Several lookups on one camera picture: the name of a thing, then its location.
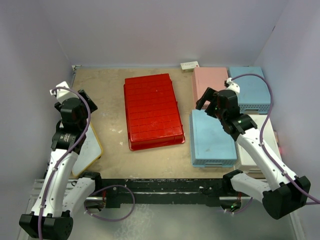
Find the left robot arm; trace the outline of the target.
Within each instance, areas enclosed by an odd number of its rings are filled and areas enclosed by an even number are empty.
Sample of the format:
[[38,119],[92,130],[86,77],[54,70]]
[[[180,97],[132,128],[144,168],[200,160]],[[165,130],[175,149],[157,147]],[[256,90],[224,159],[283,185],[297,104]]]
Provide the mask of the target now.
[[69,238],[74,214],[86,198],[103,191],[100,173],[84,171],[73,189],[66,193],[72,168],[81,154],[89,130],[91,114],[98,109],[87,93],[58,86],[51,94],[61,115],[52,137],[47,173],[40,194],[30,213],[22,214],[19,226],[31,237],[41,240]]

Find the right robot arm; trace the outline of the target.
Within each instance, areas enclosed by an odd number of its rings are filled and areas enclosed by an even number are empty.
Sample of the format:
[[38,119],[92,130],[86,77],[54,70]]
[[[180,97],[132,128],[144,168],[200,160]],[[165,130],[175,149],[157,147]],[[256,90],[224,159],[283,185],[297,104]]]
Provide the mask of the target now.
[[228,87],[216,91],[208,87],[195,108],[201,110],[205,102],[209,102],[205,113],[220,121],[223,130],[244,148],[266,179],[263,182],[234,170],[223,176],[223,192],[228,196],[241,192],[258,200],[276,220],[304,207],[311,187],[309,179],[287,167],[260,137],[256,122],[240,112],[236,90]]

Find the white perforated basket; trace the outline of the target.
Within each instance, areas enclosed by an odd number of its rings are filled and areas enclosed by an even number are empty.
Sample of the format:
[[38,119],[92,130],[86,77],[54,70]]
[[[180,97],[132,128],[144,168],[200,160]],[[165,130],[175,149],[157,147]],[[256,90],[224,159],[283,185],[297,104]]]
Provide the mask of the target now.
[[[265,122],[267,116],[262,114],[250,114],[249,116],[257,124],[258,129],[261,130],[261,127]],[[282,159],[279,146],[278,146],[277,134],[274,132],[270,119],[267,121],[265,125],[264,131],[263,131],[263,139],[267,142],[267,144],[271,147],[271,149],[275,152],[275,154],[280,159]],[[257,179],[264,178],[262,171],[254,162],[254,160],[250,157],[250,155],[246,152],[246,150],[242,146],[240,146],[237,142],[235,143],[235,148],[236,148],[237,160],[234,164],[234,169],[241,170],[253,178],[257,178]]]

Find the red plastic tray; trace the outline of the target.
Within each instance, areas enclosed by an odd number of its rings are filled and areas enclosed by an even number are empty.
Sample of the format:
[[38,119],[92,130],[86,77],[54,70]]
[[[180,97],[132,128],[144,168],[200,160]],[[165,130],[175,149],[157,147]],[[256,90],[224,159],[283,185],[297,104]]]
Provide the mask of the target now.
[[178,102],[168,73],[126,78],[123,89],[131,151],[185,142]]

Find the light blue perforated basket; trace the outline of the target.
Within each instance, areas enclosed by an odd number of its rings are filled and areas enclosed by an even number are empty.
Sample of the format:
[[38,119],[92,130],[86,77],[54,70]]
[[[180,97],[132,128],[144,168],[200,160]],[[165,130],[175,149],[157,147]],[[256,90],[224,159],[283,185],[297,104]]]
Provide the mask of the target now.
[[[228,68],[230,78],[243,74],[256,74],[264,77],[259,66],[231,66]],[[270,109],[271,97],[266,83],[257,76],[243,76],[234,80],[240,87],[238,105],[240,112],[257,111],[259,114],[267,114]]]

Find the pink perforated basket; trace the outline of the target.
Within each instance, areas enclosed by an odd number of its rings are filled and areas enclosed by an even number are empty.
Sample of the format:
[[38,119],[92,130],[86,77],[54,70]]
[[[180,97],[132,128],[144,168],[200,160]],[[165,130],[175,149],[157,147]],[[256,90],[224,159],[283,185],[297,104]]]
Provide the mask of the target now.
[[228,77],[226,67],[196,67],[191,77],[194,105],[208,87],[216,91],[224,90]]

